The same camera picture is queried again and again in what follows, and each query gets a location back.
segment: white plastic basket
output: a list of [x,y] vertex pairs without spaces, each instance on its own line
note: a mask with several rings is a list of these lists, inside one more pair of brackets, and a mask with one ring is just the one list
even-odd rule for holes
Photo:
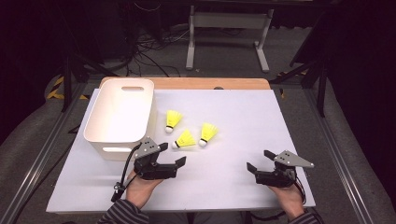
[[84,137],[105,160],[126,161],[140,140],[154,137],[156,118],[151,80],[113,78],[99,91]]

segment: basket handle cutout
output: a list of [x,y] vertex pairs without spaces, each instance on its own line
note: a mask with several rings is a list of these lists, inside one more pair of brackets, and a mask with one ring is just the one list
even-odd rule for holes
[[144,91],[145,89],[143,87],[121,87],[123,91]]
[[105,152],[130,152],[131,149],[128,147],[103,147]]

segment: shuttlecock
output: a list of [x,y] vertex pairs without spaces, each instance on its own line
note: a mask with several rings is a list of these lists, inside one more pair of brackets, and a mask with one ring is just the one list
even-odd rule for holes
[[210,123],[204,123],[202,126],[201,139],[198,142],[200,147],[205,147],[207,142],[218,133],[219,129]]
[[165,131],[171,133],[183,116],[175,110],[168,110],[166,112],[166,127]]
[[180,148],[195,145],[195,140],[190,131],[186,129],[181,136],[172,144],[172,148]]

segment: dark background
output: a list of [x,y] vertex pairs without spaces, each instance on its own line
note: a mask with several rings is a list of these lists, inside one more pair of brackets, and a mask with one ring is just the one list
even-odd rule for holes
[[[329,79],[361,149],[395,204],[392,157],[396,149],[396,17],[390,1],[356,2],[353,6],[358,19],[342,30],[342,41],[333,49]],[[62,42],[43,3],[46,1],[7,0],[0,8],[0,143],[45,103],[46,86],[62,71]],[[90,0],[58,3],[60,8],[52,10],[64,14],[79,53],[98,63],[125,56],[127,31],[117,4]],[[161,15],[133,14],[131,20],[161,36],[159,26],[167,29],[186,23],[188,12],[186,6],[164,6]],[[272,26],[312,27],[320,14],[321,11],[280,9]],[[156,22],[147,23],[147,18],[141,19],[145,16]],[[334,20],[347,20],[348,16]],[[133,24],[130,35],[136,28]],[[322,38],[329,30],[323,32],[317,36]],[[320,43],[320,38],[314,38],[312,43]],[[318,48],[321,45],[314,44],[308,54],[316,55]]]

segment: table leg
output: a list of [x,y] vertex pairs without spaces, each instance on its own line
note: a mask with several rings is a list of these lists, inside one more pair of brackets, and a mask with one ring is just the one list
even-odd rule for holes
[[262,50],[262,47],[264,46],[265,37],[267,37],[268,29],[270,27],[273,14],[274,14],[273,9],[268,10],[268,14],[265,15],[266,18],[265,18],[264,25],[262,26],[262,37],[261,37],[260,41],[256,41],[254,43],[254,45],[256,47],[257,56],[259,57],[260,66],[262,67],[262,71],[264,73],[268,73],[270,71],[270,68],[268,66],[268,62],[265,58],[264,51]]
[[192,70],[194,65],[194,52],[195,52],[195,40],[194,40],[194,6],[190,9],[190,43],[189,51],[187,52],[186,69]]

